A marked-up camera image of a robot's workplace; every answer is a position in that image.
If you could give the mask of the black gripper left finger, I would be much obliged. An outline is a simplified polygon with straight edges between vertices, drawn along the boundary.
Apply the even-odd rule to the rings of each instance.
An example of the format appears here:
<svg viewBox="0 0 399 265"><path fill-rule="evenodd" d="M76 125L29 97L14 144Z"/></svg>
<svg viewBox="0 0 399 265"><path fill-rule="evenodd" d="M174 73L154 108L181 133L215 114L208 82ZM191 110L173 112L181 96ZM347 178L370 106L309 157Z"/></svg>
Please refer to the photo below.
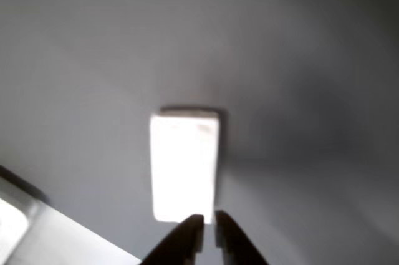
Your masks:
<svg viewBox="0 0 399 265"><path fill-rule="evenodd" d="M189 216L157 244L142 264L194 264L203 248L203 233L204 216Z"/></svg>

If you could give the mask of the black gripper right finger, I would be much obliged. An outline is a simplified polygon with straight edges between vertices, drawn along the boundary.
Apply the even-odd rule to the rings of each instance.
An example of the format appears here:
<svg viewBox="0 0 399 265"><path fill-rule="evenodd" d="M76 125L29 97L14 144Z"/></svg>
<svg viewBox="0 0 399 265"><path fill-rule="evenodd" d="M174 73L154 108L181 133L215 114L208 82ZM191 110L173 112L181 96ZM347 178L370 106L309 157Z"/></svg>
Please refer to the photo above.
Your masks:
<svg viewBox="0 0 399 265"><path fill-rule="evenodd" d="M224 264L268 264L245 232L227 212L216 211L215 220L216 246L222 250Z"/></svg>

